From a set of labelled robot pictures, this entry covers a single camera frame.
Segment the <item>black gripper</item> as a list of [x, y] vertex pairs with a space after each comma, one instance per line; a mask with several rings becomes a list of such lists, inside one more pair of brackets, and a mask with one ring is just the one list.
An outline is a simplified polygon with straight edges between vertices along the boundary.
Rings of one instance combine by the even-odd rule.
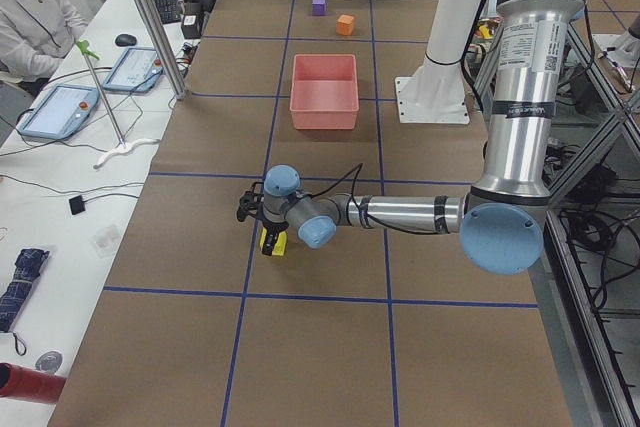
[[261, 252], [263, 255], [272, 255], [278, 242], [281, 232], [285, 232], [288, 228], [286, 221], [272, 221], [267, 218], [262, 220], [265, 230], [265, 238], [262, 240]]

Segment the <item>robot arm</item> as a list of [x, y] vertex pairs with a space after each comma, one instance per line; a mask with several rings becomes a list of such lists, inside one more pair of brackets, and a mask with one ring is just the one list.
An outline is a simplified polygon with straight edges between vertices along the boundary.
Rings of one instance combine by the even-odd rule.
[[[397, 90], [413, 123], [443, 119], [452, 110], [450, 55], [466, 45], [464, 23], [453, 34], [444, 30], [455, 1], [465, 16], [482, 4], [440, 0], [424, 63]], [[295, 169], [278, 165], [267, 172], [257, 207], [267, 241], [293, 229], [319, 248], [345, 225], [455, 233], [466, 256], [485, 271], [512, 275], [531, 267], [543, 249], [549, 192], [542, 171], [565, 37], [585, 8], [586, 0], [497, 0], [501, 38], [484, 168], [466, 196], [324, 198], [305, 192]]]

